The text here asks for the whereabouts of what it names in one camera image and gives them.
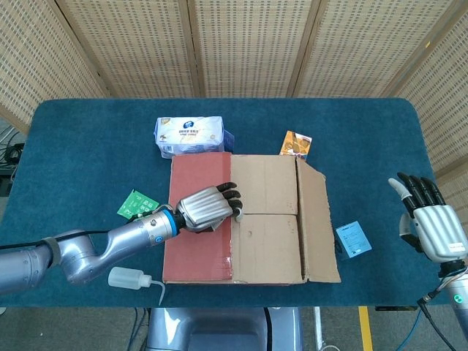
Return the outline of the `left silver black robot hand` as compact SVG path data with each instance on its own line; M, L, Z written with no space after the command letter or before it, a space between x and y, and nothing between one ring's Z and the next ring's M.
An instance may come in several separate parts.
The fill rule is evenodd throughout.
M228 218L240 222L243 214L241 193L233 182L202 189L183 198L175 207L181 228L193 233L215 231Z

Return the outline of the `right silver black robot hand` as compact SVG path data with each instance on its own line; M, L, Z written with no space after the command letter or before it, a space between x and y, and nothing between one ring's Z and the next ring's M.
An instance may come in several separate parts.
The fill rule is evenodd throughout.
M399 237L434 263L467 258L467 235L453 207L429 178L398 173L388 183L406 208Z

